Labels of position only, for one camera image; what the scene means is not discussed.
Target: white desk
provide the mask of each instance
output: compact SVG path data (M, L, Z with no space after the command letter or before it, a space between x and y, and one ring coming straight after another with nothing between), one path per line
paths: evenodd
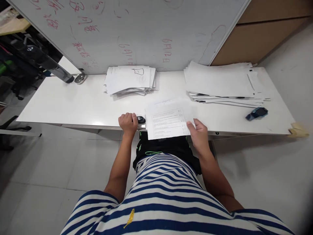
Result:
M245 116L253 108L224 104L203 104L192 101L186 92L184 73L161 72L160 90L141 96L103 93L105 75L90 75L77 85L47 77L20 114L18 121L62 124L75 129L119 129L118 117L126 112L144 116L145 107L157 101L185 97L195 107L195 118L202 121L209 133L289 134L295 122L264 68L255 68L261 83L271 93L272 101L265 102L269 114L260 120L247 121Z

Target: blue and white striped shirt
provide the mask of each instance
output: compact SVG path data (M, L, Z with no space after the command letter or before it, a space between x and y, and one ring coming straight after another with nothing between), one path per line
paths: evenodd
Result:
M149 155L138 162L136 172L120 204L98 190L81 196L61 234L293 234L263 210L229 213L176 156Z

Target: chair leg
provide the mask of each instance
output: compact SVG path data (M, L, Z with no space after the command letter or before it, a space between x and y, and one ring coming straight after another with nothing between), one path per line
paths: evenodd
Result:
M11 124L11 122L13 122L15 119L17 119L19 116L14 116L12 118L10 118L10 120L8 120L6 123L4 123L3 125L0 126L0 129L7 129L7 127Z
M18 130L25 130L25 131L29 131L31 130L32 128L30 126L26 126L26 127L16 127L16 128L11 128L11 129L8 129L8 131L18 131Z

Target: paper sheet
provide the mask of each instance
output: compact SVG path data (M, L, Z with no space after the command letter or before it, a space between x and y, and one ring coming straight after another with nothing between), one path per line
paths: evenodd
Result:
M174 99L146 108L148 139L162 139L190 135L187 121L193 123L192 109L184 99Z

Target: drawing on paper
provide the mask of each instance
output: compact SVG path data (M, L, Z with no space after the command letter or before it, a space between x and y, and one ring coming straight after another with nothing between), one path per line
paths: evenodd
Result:
M139 74L139 75L143 75L143 69L132 69L134 72L135 72L135 74Z

